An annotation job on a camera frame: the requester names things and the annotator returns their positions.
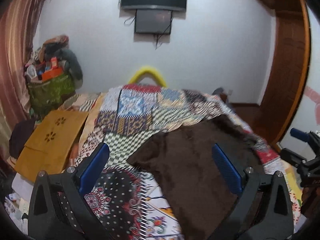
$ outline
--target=yellow foam arch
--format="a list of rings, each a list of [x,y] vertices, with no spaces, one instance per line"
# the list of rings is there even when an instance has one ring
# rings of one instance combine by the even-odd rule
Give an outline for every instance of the yellow foam arch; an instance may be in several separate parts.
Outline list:
[[[145,74],[151,75],[159,86],[167,87],[167,84],[164,81],[162,75],[158,72],[158,70],[156,68],[151,67],[151,66],[143,66],[143,67],[141,67],[133,75],[133,77],[129,80],[129,84],[136,83],[139,80],[139,78],[141,78]]]

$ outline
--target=silver bolt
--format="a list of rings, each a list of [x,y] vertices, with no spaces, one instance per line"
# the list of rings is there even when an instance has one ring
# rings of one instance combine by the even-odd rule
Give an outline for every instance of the silver bolt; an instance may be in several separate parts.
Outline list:
[[[45,175],[45,171],[39,171],[38,176],[43,177]]]
[[[67,173],[74,173],[76,168],[74,166],[70,166],[67,168]]]
[[[245,171],[246,171],[247,173],[254,173],[254,168],[252,168],[252,167],[247,167],[247,168],[245,169]]]
[[[281,171],[276,171],[276,175],[277,175],[278,177],[283,177],[283,173],[282,173]]]

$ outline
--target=patchwork quilt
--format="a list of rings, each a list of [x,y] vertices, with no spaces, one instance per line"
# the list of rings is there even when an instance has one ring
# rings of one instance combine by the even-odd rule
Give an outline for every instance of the patchwork quilt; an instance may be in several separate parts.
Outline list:
[[[112,88],[103,97],[92,131],[76,159],[78,165],[102,141],[109,145],[110,159],[92,192],[85,196],[87,203],[114,239],[184,239],[152,174],[135,169],[126,159],[159,131],[170,132],[181,125],[193,125],[221,114],[226,114],[247,133],[252,130],[217,95],[130,84]],[[258,136],[256,139],[255,148],[265,172],[273,174],[280,170],[286,178],[278,154],[264,139]],[[290,188],[289,191],[296,223],[300,205]],[[68,218],[74,221],[72,213]]]

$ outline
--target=curtain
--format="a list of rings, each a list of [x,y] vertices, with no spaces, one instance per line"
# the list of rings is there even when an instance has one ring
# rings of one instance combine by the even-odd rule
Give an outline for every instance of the curtain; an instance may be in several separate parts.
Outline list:
[[[23,66],[32,52],[44,0],[12,0],[0,19],[0,154],[8,156],[8,138],[15,124],[26,119],[29,94]]]

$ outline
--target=wooden door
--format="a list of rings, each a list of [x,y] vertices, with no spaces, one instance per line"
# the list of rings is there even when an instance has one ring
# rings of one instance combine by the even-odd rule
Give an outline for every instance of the wooden door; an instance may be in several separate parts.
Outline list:
[[[304,19],[300,13],[277,13],[273,65],[254,131],[275,145],[291,121],[306,78]]]

